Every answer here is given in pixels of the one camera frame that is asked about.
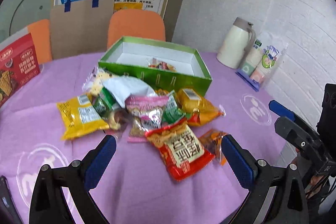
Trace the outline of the person's right hand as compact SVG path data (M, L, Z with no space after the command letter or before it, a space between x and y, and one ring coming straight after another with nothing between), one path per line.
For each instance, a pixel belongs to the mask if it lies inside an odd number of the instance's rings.
M315 174L314 170L311 170L311 161L305 159L301 155L301 151L299 151L299 149L295 148L295 151L297 156L291 161L290 166L296 166L296 170L299 171L299 174L302 177L304 188L306 190L312 190L314 186L318 186L318 189L321 188L321 186L325 184L327 176Z

